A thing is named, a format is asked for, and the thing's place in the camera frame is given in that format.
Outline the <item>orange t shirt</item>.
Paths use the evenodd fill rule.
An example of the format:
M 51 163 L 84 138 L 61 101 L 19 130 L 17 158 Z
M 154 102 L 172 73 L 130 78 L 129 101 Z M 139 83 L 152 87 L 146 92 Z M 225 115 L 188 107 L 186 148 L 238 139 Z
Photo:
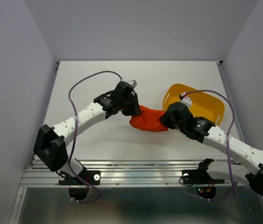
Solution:
M 154 110 L 139 105 L 141 115 L 131 117 L 129 124 L 138 130 L 149 132 L 166 132 L 168 128 L 160 122 L 160 118 L 165 114 L 163 110 Z

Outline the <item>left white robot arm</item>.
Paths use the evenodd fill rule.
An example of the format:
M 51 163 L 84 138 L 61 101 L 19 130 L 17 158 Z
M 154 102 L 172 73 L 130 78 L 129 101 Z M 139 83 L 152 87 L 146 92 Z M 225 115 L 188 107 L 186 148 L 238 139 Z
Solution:
M 80 184 L 85 180 L 84 166 L 71 161 L 67 146 L 76 142 L 78 135 L 93 125 L 121 112 L 124 116 L 141 114 L 138 97 L 134 90 L 135 80 L 120 81 L 114 90 L 96 97 L 85 109 L 75 112 L 74 116 L 53 125 L 39 128 L 34 154 L 51 171 L 62 171 L 70 179 Z

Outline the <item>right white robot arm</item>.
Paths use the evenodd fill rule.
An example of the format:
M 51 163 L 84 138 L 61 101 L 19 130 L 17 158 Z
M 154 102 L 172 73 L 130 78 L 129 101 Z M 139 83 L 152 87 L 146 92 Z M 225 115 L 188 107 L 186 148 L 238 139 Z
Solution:
M 159 119 L 169 129 L 177 129 L 187 138 L 229 154 L 235 163 L 204 159 L 197 169 L 184 170 L 185 185 L 222 184 L 234 181 L 263 196 L 263 151 L 253 148 L 221 130 L 204 117 L 194 117 L 188 107 L 176 102 Z

